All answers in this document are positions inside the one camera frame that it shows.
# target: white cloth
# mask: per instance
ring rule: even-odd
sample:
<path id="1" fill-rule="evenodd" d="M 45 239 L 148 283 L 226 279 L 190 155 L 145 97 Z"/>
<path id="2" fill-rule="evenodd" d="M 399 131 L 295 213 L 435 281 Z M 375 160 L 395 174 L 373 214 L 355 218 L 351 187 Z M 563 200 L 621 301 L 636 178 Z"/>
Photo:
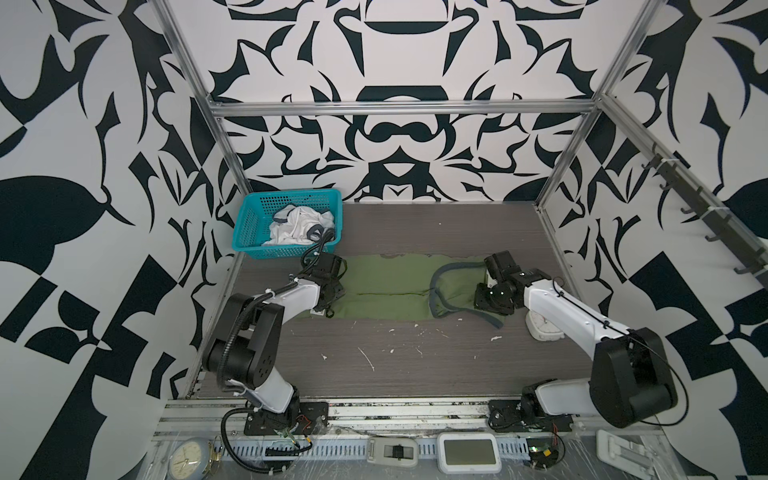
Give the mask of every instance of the white cloth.
<path id="1" fill-rule="evenodd" d="M 317 213 L 312 207 L 288 205 L 273 216 L 270 239 L 262 245 L 312 245 L 326 229 L 334 228 L 333 214 Z"/>

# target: white device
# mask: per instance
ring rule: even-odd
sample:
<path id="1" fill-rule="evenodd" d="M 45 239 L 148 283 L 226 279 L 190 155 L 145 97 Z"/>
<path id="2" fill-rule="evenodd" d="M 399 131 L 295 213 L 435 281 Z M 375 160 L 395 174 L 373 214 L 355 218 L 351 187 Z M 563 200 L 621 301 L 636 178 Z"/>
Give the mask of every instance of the white device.
<path id="1" fill-rule="evenodd" d="M 529 310 L 525 315 L 525 325 L 528 327 L 531 336 L 539 342 L 554 342 L 555 340 L 565 338 L 562 330 L 532 310 Z"/>
<path id="2" fill-rule="evenodd" d="M 655 474 L 653 456 L 648 449 L 605 430 L 598 430 L 598 458 L 643 480 L 651 480 Z"/>
<path id="3" fill-rule="evenodd" d="M 371 437 L 367 460 L 376 465 L 413 468 L 419 462 L 419 444 L 414 439 Z"/>
<path id="4" fill-rule="evenodd" d="M 437 435 L 437 458 L 440 472 L 499 473 L 502 460 L 492 433 L 450 432 Z"/>

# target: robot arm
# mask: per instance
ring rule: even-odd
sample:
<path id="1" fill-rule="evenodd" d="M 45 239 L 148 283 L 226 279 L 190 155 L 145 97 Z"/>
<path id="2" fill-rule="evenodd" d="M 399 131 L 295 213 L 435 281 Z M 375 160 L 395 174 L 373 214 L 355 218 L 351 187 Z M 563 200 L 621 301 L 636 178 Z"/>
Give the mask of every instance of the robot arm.
<path id="1" fill-rule="evenodd" d="M 267 290 L 263 296 L 235 293 L 224 305 L 205 347 L 203 369 L 218 372 L 236 325 L 253 330 L 250 339 L 234 337 L 223 366 L 223 381 L 238 388 L 236 396 L 274 414 L 276 425 L 296 418 L 299 405 L 296 388 L 274 368 L 282 325 L 306 310 L 328 309 L 344 294 L 339 281 L 341 264 L 340 257 L 321 253 L 311 267 L 277 291 Z"/>
<path id="2" fill-rule="evenodd" d="M 479 284 L 475 305 L 509 314 L 528 307 L 571 337 L 592 358 L 590 379 L 544 382 L 535 388 L 546 415 L 599 413 L 623 428 L 671 409 L 677 391 L 661 338 L 610 321 L 558 288 L 537 269 L 523 270 L 509 252 L 485 259 L 492 286 Z"/>

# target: gray strap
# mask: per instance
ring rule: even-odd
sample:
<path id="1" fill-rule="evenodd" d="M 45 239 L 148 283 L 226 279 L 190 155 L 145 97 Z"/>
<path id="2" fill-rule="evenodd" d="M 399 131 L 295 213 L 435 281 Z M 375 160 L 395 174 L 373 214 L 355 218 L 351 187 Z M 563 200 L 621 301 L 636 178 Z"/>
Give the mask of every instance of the gray strap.
<path id="1" fill-rule="evenodd" d="M 469 308 L 459 308 L 457 306 L 451 305 L 450 303 L 448 303 L 448 301 L 445 300 L 445 297 L 443 296 L 442 292 L 437 288 L 437 282 L 443 273 L 449 272 L 451 270 L 460 270 L 464 268 L 483 268 L 484 269 L 485 263 L 456 262 L 456 263 L 449 263 L 447 265 L 443 265 L 440 268 L 438 268 L 437 271 L 435 271 L 435 273 L 432 274 L 432 280 L 429 281 L 429 312 L 435 318 L 445 318 L 451 313 L 456 313 L 456 312 L 469 312 L 479 316 L 480 318 L 484 319 L 486 322 L 490 323 L 491 325 L 495 326 L 498 329 L 502 328 L 504 326 L 504 323 L 493 315 L 489 315 L 479 310 L 474 310 Z M 444 313 L 438 312 L 437 300 L 440 300 L 440 303 L 442 303 L 442 305 L 446 308 L 447 311 L 445 311 Z"/>

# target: clock face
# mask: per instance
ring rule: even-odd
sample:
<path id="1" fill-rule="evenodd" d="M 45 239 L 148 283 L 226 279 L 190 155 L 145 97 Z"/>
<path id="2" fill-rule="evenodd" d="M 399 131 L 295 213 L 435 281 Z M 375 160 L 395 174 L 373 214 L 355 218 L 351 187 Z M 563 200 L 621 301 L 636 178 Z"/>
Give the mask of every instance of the clock face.
<path id="1" fill-rule="evenodd" d="M 189 478 L 200 470 L 203 451 L 197 442 L 186 442 L 170 457 L 170 474 L 176 480 Z"/>

